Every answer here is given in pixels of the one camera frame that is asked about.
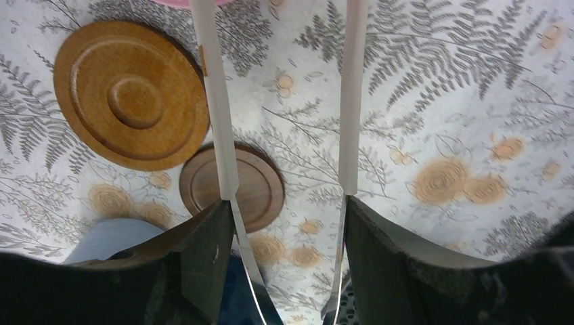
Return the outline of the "pink three-tier cake stand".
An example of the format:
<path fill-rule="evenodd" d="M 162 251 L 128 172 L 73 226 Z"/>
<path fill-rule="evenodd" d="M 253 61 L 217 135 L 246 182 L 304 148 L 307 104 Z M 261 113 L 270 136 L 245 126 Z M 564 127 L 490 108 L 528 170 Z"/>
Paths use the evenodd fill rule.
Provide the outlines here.
<path fill-rule="evenodd" d="M 222 6 L 232 1 L 233 0 L 215 0 L 215 4 Z M 154 0 L 154 2 L 177 8 L 188 8 L 190 4 L 188 0 Z"/>

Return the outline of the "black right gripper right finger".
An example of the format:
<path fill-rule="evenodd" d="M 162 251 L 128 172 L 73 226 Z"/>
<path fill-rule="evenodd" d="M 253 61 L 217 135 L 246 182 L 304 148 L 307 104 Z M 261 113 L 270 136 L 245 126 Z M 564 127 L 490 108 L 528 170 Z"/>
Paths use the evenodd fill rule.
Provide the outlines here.
<path fill-rule="evenodd" d="M 573 216 L 509 261 L 455 252 L 356 198 L 345 243 L 362 324 L 572 324 Z"/>

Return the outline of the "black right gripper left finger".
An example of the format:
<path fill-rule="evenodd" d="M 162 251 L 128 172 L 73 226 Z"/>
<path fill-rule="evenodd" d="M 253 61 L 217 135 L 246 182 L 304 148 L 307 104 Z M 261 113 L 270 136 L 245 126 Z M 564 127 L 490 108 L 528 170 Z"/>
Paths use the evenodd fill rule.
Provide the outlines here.
<path fill-rule="evenodd" d="M 1 254 L 2 324 L 216 324 L 235 231 L 220 200 L 110 258 Z"/>

